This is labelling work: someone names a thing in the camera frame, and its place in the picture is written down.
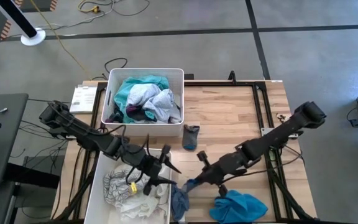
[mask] blue cloth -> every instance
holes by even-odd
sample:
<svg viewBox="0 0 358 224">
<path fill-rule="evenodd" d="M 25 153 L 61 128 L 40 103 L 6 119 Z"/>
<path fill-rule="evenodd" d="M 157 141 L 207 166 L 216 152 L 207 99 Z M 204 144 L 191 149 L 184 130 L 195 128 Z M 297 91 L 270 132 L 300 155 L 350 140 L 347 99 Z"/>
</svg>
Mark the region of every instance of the blue cloth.
<svg viewBox="0 0 358 224">
<path fill-rule="evenodd" d="M 156 84 L 161 90 L 169 88 L 169 82 L 165 77 L 157 77 L 154 75 L 148 75 L 140 78 L 129 77 L 124 80 L 119 87 L 116 95 L 114 96 L 114 102 L 118 105 L 119 110 L 124 114 L 123 123 L 135 123 L 134 120 L 128 117 L 126 113 L 126 103 L 129 92 L 135 84 Z M 154 114 L 151 112 L 146 113 L 150 119 L 154 119 Z"/>
<path fill-rule="evenodd" d="M 260 200 L 236 190 L 230 190 L 225 197 L 217 197 L 214 204 L 209 215 L 219 223 L 253 222 L 267 212 Z"/>
<path fill-rule="evenodd" d="M 181 189 L 176 184 L 171 185 L 171 211 L 173 219 L 179 221 L 189 210 L 189 196 L 187 193 L 197 186 L 195 180 L 190 179 L 182 186 Z"/>
</svg>

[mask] white base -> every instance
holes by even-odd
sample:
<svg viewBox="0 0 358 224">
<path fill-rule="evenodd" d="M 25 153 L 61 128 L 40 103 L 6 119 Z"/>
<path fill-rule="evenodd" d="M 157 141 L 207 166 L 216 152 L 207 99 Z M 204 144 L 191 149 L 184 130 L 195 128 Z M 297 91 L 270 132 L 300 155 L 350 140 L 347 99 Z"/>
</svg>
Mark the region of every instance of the white base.
<svg viewBox="0 0 358 224">
<path fill-rule="evenodd" d="M 32 38 L 28 38 L 25 35 L 22 35 L 22 37 L 20 38 L 22 44 L 26 46 L 35 46 L 45 40 L 47 36 L 45 31 L 41 28 L 35 28 L 35 29 L 37 31 L 37 34 Z"/>
</svg>

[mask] gray sock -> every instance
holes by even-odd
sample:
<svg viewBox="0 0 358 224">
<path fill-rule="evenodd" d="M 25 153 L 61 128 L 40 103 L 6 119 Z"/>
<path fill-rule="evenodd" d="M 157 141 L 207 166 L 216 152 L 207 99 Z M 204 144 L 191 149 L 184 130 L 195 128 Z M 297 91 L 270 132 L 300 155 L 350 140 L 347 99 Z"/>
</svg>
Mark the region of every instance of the gray sock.
<svg viewBox="0 0 358 224">
<path fill-rule="evenodd" d="M 188 126 L 185 124 L 183 128 L 183 138 L 181 145 L 185 149 L 194 150 L 197 148 L 197 135 L 200 130 L 199 126 Z"/>
</svg>

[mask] concrete floor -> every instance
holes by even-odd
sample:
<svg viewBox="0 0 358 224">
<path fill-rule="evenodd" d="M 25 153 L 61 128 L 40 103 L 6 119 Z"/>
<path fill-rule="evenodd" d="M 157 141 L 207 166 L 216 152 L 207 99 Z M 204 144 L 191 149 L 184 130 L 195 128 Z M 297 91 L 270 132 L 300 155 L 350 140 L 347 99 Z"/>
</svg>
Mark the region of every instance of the concrete floor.
<svg viewBox="0 0 358 224">
<path fill-rule="evenodd" d="M 132 13 L 144 3 L 125 0 L 116 9 Z M 56 11 L 44 14 L 50 22 L 63 25 L 93 16 L 78 12 L 76 4 L 59 0 Z M 258 27 L 358 25 L 358 1 L 253 0 L 252 5 Z M 44 24 L 37 13 L 25 15 L 35 25 Z M 150 0 L 149 8 L 139 15 L 122 17 L 111 13 L 91 24 L 61 29 L 58 33 L 250 27 L 247 6 L 242 0 Z M 12 27 L 9 34 L 17 32 Z M 260 33 L 260 38 L 270 76 L 284 81 L 291 109 L 313 100 L 328 116 L 318 131 L 307 131 L 300 138 L 319 218 L 358 223 L 358 128 L 351 128 L 346 121 L 346 113 L 355 107 L 358 96 L 358 29 L 266 32 Z M 194 73 L 197 79 L 225 79 L 230 70 L 241 79 L 264 78 L 252 33 L 63 42 L 93 76 L 104 72 L 105 61 L 126 57 L 128 67 L 178 67 Z M 0 44 L 0 93 L 27 92 L 31 98 L 69 101 L 74 86 L 84 79 L 88 77 L 56 40 L 31 48 L 16 41 Z M 44 103 L 28 102 L 24 119 L 37 122 L 45 107 Z M 19 133 L 12 155 L 23 148 L 26 151 L 23 156 L 12 158 L 12 162 L 21 164 L 24 156 L 34 156 L 53 143 L 54 140 Z M 35 215 L 44 216 L 41 212 L 34 210 Z M 31 221 L 34 222 L 18 214 L 16 223 Z"/>
</svg>

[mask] yellow tag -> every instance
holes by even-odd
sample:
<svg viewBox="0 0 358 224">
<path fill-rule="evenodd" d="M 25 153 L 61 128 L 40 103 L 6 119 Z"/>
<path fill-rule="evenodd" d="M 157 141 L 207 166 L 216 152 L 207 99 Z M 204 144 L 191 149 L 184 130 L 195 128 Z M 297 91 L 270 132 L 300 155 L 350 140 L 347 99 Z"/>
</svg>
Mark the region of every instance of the yellow tag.
<svg viewBox="0 0 358 224">
<path fill-rule="evenodd" d="M 136 194 L 137 189 L 136 189 L 136 184 L 135 184 L 135 182 L 132 182 L 132 183 L 131 183 L 131 190 L 132 190 L 132 195 Z"/>
</svg>

